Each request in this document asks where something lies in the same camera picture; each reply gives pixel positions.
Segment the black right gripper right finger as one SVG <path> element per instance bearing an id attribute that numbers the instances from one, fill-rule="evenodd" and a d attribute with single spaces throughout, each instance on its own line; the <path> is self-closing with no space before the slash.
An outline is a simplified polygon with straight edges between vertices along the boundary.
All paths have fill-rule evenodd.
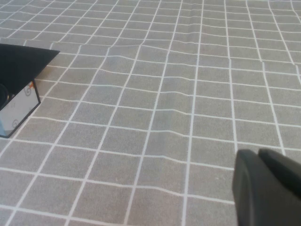
<path id="1" fill-rule="evenodd" d="M 301 197 L 301 165 L 267 148 L 259 149 L 258 156 L 277 180 L 298 198 Z"/>

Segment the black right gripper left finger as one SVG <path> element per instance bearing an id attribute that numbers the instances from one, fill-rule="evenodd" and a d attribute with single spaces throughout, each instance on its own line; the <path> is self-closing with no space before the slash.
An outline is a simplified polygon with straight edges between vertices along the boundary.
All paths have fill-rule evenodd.
<path id="1" fill-rule="evenodd" d="M 301 198 L 277 180 L 258 153 L 238 150 L 232 192 L 239 226 L 301 224 Z"/>

